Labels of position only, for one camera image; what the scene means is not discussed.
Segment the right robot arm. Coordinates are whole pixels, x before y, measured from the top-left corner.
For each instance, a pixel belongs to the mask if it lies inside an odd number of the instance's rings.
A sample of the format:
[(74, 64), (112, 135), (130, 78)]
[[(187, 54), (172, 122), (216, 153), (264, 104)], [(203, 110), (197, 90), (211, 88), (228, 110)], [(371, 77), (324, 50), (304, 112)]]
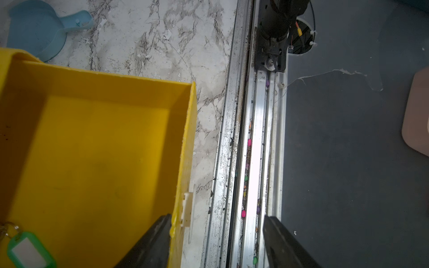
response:
[(257, 59), (269, 71), (284, 72), (288, 54), (304, 54), (313, 47), (314, 28), (298, 17), (311, 1), (261, 1), (258, 14)]

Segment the yellow plastic drawer box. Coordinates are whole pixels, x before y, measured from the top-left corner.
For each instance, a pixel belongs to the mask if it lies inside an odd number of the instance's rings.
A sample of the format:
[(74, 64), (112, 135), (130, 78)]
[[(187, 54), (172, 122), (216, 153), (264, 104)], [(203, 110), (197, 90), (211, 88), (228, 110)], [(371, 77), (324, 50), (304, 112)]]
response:
[(43, 63), (1, 50), (1, 223), (60, 268), (111, 268), (157, 219), (182, 261), (196, 85)]

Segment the key with green tag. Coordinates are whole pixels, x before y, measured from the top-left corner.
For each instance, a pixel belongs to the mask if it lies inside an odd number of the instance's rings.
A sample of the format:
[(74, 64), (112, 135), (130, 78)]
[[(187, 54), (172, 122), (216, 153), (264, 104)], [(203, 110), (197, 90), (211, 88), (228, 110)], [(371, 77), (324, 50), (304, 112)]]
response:
[(1, 224), (1, 240), (7, 237), (7, 255), (16, 268), (56, 268), (57, 262), (32, 232), (12, 222)]

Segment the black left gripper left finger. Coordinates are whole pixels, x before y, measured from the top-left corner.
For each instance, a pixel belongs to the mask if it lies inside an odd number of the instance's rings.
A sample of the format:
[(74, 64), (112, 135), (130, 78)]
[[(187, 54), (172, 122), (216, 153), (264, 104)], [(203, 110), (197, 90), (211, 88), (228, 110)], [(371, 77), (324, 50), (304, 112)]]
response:
[(172, 215), (159, 217), (115, 268), (166, 268)]

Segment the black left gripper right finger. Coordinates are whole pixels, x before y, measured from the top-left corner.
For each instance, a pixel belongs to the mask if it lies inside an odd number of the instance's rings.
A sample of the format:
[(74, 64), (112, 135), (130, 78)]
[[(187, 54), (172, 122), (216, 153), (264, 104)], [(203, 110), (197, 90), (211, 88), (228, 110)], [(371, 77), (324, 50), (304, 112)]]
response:
[(270, 268), (321, 268), (277, 217), (264, 217), (263, 234)]

